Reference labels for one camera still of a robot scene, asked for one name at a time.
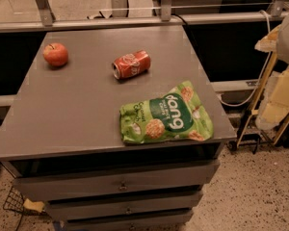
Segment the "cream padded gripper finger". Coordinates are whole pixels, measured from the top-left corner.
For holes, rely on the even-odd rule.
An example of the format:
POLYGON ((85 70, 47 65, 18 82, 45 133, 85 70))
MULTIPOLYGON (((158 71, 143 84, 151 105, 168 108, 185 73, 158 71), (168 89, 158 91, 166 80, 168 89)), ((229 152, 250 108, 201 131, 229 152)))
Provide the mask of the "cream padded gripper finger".
POLYGON ((258 129, 270 130, 289 113, 289 66, 278 73, 274 71, 265 87, 255 124, 258 129))

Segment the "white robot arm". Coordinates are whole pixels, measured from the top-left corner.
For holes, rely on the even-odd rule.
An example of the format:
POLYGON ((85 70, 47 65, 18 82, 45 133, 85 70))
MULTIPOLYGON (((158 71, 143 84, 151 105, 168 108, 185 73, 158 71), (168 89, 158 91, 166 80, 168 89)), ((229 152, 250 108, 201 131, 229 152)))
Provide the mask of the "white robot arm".
POLYGON ((274 72, 269 77, 255 120, 259 129, 270 130, 278 126, 289 113, 289 14, 254 48, 262 52, 274 52, 279 60, 288 64, 286 70, 274 72))

